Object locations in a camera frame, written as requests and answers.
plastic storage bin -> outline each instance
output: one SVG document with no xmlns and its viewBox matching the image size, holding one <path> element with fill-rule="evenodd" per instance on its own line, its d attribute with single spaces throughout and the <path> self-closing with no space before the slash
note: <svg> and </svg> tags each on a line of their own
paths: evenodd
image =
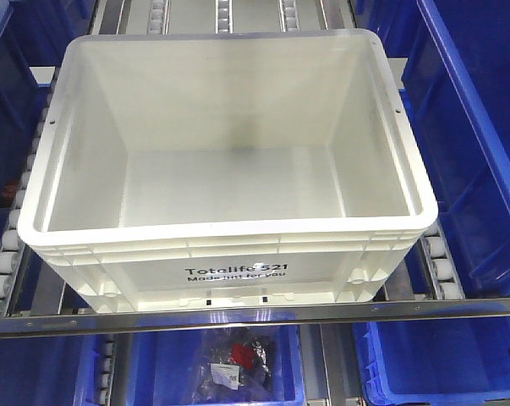
<svg viewBox="0 0 510 406">
<path fill-rule="evenodd" d="M 250 404 L 302 406 L 305 404 L 305 395 L 298 328 L 281 326 L 272 330 L 277 345 L 272 372 L 274 399 Z M 195 367 L 197 350 L 202 344 L 201 339 L 201 330 L 135 334 L 130 360 L 127 404 L 132 406 L 189 404 L 189 379 Z M 247 403 L 206 404 L 238 406 Z"/>
<path fill-rule="evenodd" d="M 374 406 L 475 406 L 510 398 L 510 317 L 354 325 Z"/>
<path fill-rule="evenodd" d="M 0 1 L 0 194 L 5 182 L 21 172 L 38 96 L 38 85 L 8 28 L 11 14 L 8 1 Z"/>
<path fill-rule="evenodd" d="M 403 83 L 441 221 L 471 293 L 508 295 L 510 0 L 419 5 Z"/>
<path fill-rule="evenodd" d="M 370 300 L 435 218 L 369 31 L 88 36 L 18 230 L 110 312 Z"/>
<path fill-rule="evenodd" d="M 353 0 L 353 10 L 357 26 L 375 32 L 388 57 L 409 56 L 421 21 L 416 0 Z"/>
<path fill-rule="evenodd" d="M 96 0 L 10 0 L 12 30 L 30 66 L 60 66 L 67 45 L 87 34 Z"/>
<path fill-rule="evenodd" d="M 0 339 L 0 405 L 99 404 L 104 359 L 101 339 Z"/>
</svg>

metal shelf frame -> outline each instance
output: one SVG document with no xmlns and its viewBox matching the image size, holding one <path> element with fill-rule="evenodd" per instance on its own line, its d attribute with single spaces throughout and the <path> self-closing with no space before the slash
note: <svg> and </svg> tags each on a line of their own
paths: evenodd
<svg viewBox="0 0 510 406">
<path fill-rule="evenodd" d="M 97 1 L 94 21 L 90 25 L 94 26 L 92 32 L 112 35 L 124 33 L 128 25 L 129 11 L 134 2 L 138 1 Z M 170 2 L 173 1 L 165 2 L 164 14 L 168 12 Z M 297 1 L 299 0 L 275 0 L 282 31 L 301 29 L 301 21 L 293 19 L 294 15 L 297 16 Z M 354 17 L 347 0 L 312 1 L 316 6 L 321 29 L 354 26 Z M 233 30 L 232 8 L 233 0 L 215 0 L 215 30 L 217 32 Z M 224 22 L 219 25 L 219 19 L 223 18 L 225 14 L 227 16 L 226 27 L 223 25 Z M 163 21 L 166 24 L 163 23 L 161 35 L 166 35 L 169 15 L 164 15 Z M 425 244 L 420 241 L 417 249 L 420 250 L 419 252 L 425 253 Z M 10 303 L 8 307 L 5 307 L 4 314 L 0 316 L 0 337 L 141 332 L 222 326 L 329 325 L 358 321 L 510 315 L 510 298 L 441 299 L 441 295 L 436 294 L 433 271 L 427 269 L 429 268 L 429 258 L 425 268 L 424 274 L 431 292 L 422 297 L 414 294 L 409 272 L 402 264 L 384 286 L 382 290 L 384 298 L 368 303 L 242 308 L 208 306 L 203 310 L 95 314 L 91 309 L 66 307 L 63 299 L 69 288 L 55 272 L 43 265 L 38 276 L 31 309 L 16 310 L 15 303 Z M 19 269 L 20 277 L 14 286 L 14 294 L 11 294 L 14 301 L 18 297 L 17 293 L 23 289 L 21 285 L 24 273 L 24 269 Z"/>
</svg>

warehouse shelving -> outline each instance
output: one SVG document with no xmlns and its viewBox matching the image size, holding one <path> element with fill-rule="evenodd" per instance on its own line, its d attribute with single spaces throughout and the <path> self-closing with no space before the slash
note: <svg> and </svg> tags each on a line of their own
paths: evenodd
<svg viewBox="0 0 510 406">
<path fill-rule="evenodd" d="M 160 34 L 173 26 L 173 3 L 163 4 L 162 29 Z M 234 31 L 234 3 L 210 1 L 214 5 L 215 19 L 206 30 Z M 274 15 L 276 30 L 302 30 L 303 26 L 313 27 L 318 21 L 322 29 L 337 29 L 354 26 L 350 4 L 338 0 L 282 0 L 260 3 L 264 10 L 260 15 Z M 123 34 L 125 32 L 144 34 L 151 30 L 149 11 L 151 2 L 145 0 L 101 0 L 94 12 L 94 34 Z M 236 28 L 241 30 L 246 18 L 236 16 Z M 185 26 L 189 33 L 192 27 Z M 175 25 L 176 31 L 182 27 Z M 391 61 L 398 66 L 401 61 Z M 19 274 L 13 288 L 3 300 L 0 311 L 0 337 L 38 336 L 54 334 L 92 332 L 135 332 L 165 329 L 182 329 L 228 325 L 271 325 L 271 324 L 321 324 L 352 321 L 384 321 L 397 319 L 429 319 L 440 317 L 470 317 L 489 315 L 510 315 L 510 297 L 507 298 L 465 298 L 459 289 L 461 299 L 444 299 L 430 262 L 425 240 L 422 239 L 414 250 L 420 253 L 422 271 L 427 286 L 425 294 L 414 294 L 410 275 L 403 263 L 383 288 L 383 295 L 375 301 L 357 304 L 321 304 L 315 306 L 278 306 L 215 308 L 171 312 L 95 314 L 79 301 L 68 300 L 71 292 L 65 283 L 46 265 L 40 270 L 30 269 L 31 251 L 23 247 L 22 261 L 16 271 Z M 34 292 L 28 285 L 35 284 Z M 20 298 L 30 305 L 20 305 Z"/>
</svg>

